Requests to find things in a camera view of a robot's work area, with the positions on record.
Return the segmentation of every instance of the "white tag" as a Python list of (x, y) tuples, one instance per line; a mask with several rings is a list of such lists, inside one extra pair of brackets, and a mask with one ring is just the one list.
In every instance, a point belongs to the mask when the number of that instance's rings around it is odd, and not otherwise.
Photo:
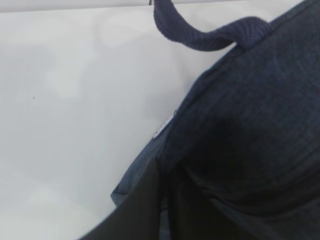
[(156, 137), (158, 137), (161, 132), (166, 128), (166, 126), (170, 123), (170, 121), (174, 118), (174, 116), (176, 115), (177, 111), (174, 111), (174, 113), (164, 122), (164, 124), (161, 125), (161, 127), (158, 129), (158, 131), (156, 131), (156, 133), (153, 136), (153, 139), (155, 139)]

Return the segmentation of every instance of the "white background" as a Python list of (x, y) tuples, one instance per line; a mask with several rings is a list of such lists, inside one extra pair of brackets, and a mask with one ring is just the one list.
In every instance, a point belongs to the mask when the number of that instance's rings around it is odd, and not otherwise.
[[(300, 0), (177, 5), (203, 31)], [(74, 240), (197, 76), (199, 52), (157, 31), (153, 7), (0, 14), (0, 239)]]

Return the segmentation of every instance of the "navy blue bag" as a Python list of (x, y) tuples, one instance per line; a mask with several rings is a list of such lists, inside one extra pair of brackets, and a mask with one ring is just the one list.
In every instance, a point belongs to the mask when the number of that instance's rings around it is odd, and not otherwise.
[(320, 0), (203, 33), (170, 0), (154, 19), (199, 51), (237, 45), (192, 86), (83, 240), (320, 239)]

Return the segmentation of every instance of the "fabric bag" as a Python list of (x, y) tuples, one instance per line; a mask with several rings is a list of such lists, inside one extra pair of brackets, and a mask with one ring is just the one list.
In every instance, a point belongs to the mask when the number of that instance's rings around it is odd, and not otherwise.
[(83, 240), (320, 239), (320, 0), (203, 33), (170, 0), (154, 18), (200, 51), (237, 45), (194, 83)]

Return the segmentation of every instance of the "bag strap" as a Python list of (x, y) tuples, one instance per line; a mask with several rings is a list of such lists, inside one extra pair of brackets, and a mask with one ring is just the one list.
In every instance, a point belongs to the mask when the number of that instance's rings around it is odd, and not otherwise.
[(211, 32), (201, 32), (183, 19), (171, 0), (154, 0), (154, 21), (167, 39), (199, 51), (220, 50), (233, 42), (249, 49), (272, 31), (268, 22), (251, 16)]

